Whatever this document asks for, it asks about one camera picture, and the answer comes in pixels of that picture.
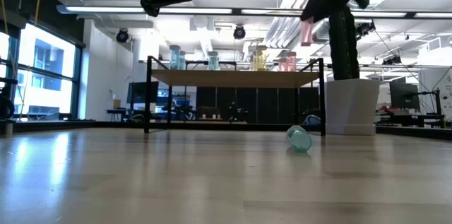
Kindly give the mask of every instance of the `wooden floor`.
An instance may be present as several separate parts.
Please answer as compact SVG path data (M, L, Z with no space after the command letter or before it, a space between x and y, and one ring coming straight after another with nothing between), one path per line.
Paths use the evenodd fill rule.
M452 143L84 129L0 139L0 223L452 223Z

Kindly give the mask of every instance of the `computer monitor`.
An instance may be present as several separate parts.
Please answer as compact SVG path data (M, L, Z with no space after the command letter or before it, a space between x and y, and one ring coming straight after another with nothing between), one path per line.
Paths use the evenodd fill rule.
M398 108L420 110L417 86L409 83L390 82L391 105Z
M134 104L145 103L146 82L129 84L129 91L127 92L127 103L131 102L132 93L133 93L133 103ZM158 82L151 82L151 86L150 86L150 102L151 103L157 102L157 93L158 93Z

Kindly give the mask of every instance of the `ceiling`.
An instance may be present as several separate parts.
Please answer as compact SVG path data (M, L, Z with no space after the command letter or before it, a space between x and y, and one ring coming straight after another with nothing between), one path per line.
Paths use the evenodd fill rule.
M66 5L74 6L139 6L138 0L59 0ZM192 2L177 4L190 7L242 7L242 8L277 8L283 0L193 0ZM452 11L452 0L378 0L378 10L423 10L423 11ZM102 15L93 17L102 22L113 25L119 21L149 21L155 23L157 30L168 45L180 45L188 53L200 49L201 43L197 36L189 30L189 21L193 16L158 16L151 18L145 15ZM242 50L247 40L235 40L232 36L235 25L244 25L247 38L264 38L271 28L273 17L246 16L209 16L215 24L210 36L213 49ZM376 30L391 49L400 48L401 54L408 59L415 59L417 49L435 35L452 34L452 20L375 20ZM300 59L308 59L311 55L328 56L330 50L327 43L315 45L309 49L296 48ZM364 37L358 42L360 62L367 63L374 57L388 52L386 45L375 34Z

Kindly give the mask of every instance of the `wooden shelf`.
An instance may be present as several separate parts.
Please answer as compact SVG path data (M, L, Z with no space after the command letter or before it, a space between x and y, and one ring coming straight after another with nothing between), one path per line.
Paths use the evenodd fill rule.
M169 86L298 88L319 78L316 72L153 70Z

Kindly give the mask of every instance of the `white planter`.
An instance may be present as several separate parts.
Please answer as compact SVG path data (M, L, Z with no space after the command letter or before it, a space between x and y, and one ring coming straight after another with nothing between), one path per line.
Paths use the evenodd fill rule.
M366 79L327 82L326 133L374 135L379 85L379 81Z

